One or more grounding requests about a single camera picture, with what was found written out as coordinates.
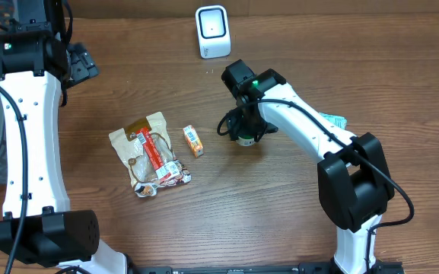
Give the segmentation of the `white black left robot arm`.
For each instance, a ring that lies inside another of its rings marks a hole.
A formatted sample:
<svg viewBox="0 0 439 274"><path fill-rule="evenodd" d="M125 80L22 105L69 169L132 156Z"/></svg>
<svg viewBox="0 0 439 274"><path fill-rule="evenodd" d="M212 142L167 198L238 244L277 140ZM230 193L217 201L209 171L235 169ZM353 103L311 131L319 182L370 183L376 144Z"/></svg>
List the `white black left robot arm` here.
<svg viewBox="0 0 439 274"><path fill-rule="evenodd" d="M59 273L130 273L132 262L101 238L92 210L72 210L62 178L58 112L69 88L98 75L90 53L72 43L68 2L19 1L0 34L7 188L0 251Z"/></svg>

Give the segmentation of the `teal tissue packet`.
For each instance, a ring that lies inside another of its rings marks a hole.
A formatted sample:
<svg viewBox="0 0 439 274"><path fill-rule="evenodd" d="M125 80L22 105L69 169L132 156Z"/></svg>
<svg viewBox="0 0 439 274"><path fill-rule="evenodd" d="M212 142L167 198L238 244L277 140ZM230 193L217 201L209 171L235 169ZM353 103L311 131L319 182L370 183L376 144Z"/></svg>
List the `teal tissue packet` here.
<svg viewBox="0 0 439 274"><path fill-rule="evenodd" d="M348 120L343 116L337 116L327 113L320 113L320 115L340 129L345 129L348 124Z"/></svg>

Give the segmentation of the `white barcode scanner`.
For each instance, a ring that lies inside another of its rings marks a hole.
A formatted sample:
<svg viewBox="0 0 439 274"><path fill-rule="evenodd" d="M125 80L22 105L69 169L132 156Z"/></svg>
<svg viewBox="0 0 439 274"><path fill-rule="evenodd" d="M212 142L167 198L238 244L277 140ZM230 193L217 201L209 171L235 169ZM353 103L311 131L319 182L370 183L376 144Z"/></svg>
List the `white barcode scanner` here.
<svg viewBox="0 0 439 274"><path fill-rule="evenodd" d="M199 52L203 59L229 56L231 35L227 11L222 5L202 6L196 10Z"/></svg>

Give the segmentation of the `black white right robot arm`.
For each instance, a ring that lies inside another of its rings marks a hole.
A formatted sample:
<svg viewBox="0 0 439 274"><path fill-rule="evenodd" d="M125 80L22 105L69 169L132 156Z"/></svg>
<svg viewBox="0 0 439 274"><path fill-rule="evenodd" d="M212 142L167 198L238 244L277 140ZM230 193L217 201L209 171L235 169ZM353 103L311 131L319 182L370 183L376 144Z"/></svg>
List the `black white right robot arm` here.
<svg viewBox="0 0 439 274"><path fill-rule="evenodd" d="M300 273L401 273L401 263L374 256L376 226L394 196L379 140L340 128L306 104L276 71L255 74L242 60L221 79L236 108L220 121L242 146L281 131L317 165L319 201L336 226L337 245L328 263L302 263Z"/></svg>

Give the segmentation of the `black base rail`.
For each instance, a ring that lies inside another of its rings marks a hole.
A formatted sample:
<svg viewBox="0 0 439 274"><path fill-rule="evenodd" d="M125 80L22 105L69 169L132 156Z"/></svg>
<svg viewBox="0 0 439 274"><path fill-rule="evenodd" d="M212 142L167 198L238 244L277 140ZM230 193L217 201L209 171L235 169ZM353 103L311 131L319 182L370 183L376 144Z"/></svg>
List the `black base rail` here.
<svg viewBox="0 0 439 274"><path fill-rule="evenodd" d="M170 266L133 266L129 273L138 274L328 274L342 273L335 263L300 263L297 266L245 266L245 267L205 267L172 268Z"/></svg>

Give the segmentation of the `beige red snack bag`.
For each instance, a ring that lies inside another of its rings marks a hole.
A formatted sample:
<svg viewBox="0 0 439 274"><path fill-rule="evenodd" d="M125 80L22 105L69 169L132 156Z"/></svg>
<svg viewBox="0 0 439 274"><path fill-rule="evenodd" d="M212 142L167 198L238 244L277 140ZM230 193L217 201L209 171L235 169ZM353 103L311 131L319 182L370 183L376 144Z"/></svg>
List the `beige red snack bag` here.
<svg viewBox="0 0 439 274"><path fill-rule="evenodd" d="M191 173L173 152L163 113L140 118L111 132L109 138L138 197L156 196L161 188L191 181Z"/></svg>

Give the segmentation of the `small orange box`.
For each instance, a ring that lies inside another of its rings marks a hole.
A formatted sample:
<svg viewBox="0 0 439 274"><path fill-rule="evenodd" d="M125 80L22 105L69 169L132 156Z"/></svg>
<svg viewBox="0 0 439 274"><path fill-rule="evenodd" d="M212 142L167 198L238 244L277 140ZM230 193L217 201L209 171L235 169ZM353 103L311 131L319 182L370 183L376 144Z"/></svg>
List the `small orange box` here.
<svg viewBox="0 0 439 274"><path fill-rule="evenodd" d="M192 125L188 125L183 128L183 134L194 156L198 158L203 155L204 147L195 128Z"/></svg>

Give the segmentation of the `green lid jar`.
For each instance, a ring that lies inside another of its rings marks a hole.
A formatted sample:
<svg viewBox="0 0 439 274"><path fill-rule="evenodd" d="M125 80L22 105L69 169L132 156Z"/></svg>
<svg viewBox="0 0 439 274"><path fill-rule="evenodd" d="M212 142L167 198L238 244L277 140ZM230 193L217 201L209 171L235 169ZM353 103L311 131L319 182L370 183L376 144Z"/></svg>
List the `green lid jar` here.
<svg viewBox="0 0 439 274"><path fill-rule="evenodd" d="M243 147L249 147L256 143L254 137L250 135L239 135L237 137L236 143Z"/></svg>

